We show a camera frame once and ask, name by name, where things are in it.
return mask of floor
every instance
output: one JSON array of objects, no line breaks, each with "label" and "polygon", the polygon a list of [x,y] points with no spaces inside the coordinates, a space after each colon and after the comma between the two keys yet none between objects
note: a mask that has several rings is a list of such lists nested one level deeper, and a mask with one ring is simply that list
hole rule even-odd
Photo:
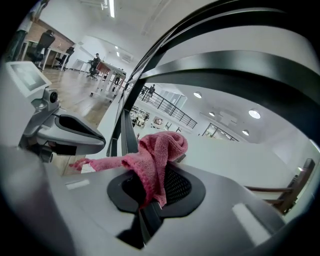
[{"label": "floor", "polygon": [[[45,69],[43,74],[52,82],[51,88],[57,89],[61,107],[83,116],[95,128],[110,106],[108,99],[90,97],[90,91],[97,87],[99,81],[87,78],[84,72]],[[59,169],[60,175],[78,174],[69,167],[84,155],[61,156],[54,154],[52,163]]]}]

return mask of metal railing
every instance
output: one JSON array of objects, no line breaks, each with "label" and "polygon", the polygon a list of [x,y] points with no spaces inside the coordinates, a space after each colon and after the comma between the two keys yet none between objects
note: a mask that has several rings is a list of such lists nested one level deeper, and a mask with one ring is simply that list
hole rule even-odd
[{"label": "metal railing", "polygon": [[[129,84],[126,87],[126,91],[130,92],[132,89],[132,85]],[[166,100],[164,97],[160,96],[156,92],[154,92],[151,96],[148,94],[149,88],[144,86],[138,95],[138,99],[141,101],[152,105],[156,109],[168,114],[170,117],[177,119],[179,122],[185,124],[187,127],[191,127],[192,129],[196,126],[197,122],[193,120],[190,116],[186,113],[181,111],[171,102]]]}]

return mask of railing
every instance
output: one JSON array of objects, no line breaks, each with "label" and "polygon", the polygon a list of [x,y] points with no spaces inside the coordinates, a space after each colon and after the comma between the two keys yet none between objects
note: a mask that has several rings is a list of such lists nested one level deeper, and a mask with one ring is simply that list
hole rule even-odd
[{"label": "railing", "polygon": [[309,158],[305,161],[300,174],[292,179],[288,187],[266,188],[246,186],[246,188],[254,192],[282,193],[278,199],[265,199],[265,201],[272,204],[280,213],[285,215],[296,204],[297,196],[307,184],[314,168],[315,162]]},{"label": "railing", "polygon": [[[129,84],[126,87],[126,91],[130,92],[132,89],[132,85]],[[197,122],[193,120],[190,116],[188,116],[186,113],[181,111],[179,108],[177,108],[175,105],[173,105],[171,102],[166,100],[164,97],[160,96],[156,92],[152,94],[152,96],[148,96],[148,90],[149,88],[144,86],[138,95],[138,99],[142,100],[143,102],[152,105],[158,110],[161,110],[162,112],[165,112],[170,117],[177,119],[179,122],[185,124],[187,127],[191,127],[192,129],[196,126]]]}]

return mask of display screen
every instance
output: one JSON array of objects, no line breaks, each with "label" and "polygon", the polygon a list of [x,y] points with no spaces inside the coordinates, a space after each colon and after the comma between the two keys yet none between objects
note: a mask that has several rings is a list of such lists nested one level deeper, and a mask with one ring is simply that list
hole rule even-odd
[{"label": "display screen", "polygon": [[43,80],[41,75],[37,71],[37,67],[32,63],[14,63],[10,65],[21,80],[21,82],[28,88],[29,91],[33,91],[41,86],[46,85],[46,81]]}]

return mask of pink towel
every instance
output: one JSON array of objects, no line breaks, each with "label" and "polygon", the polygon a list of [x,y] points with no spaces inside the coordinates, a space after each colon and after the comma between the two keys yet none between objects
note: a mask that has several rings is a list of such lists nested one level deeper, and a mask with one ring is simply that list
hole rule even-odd
[{"label": "pink towel", "polygon": [[146,193],[146,206],[155,198],[161,207],[167,203],[165,192],[165,167],[167,161],[174,161],[188,149],[188,142],[180,133],[162,131],[144,136],[138,144],[138,153],[129,153],[125,156],[106,157],[97,160],[80,159],[70,164],[74,169],[81,171],[84,164],[89,164],[96,171],[103,171],[124,166],[134,170],[139,176]]}]

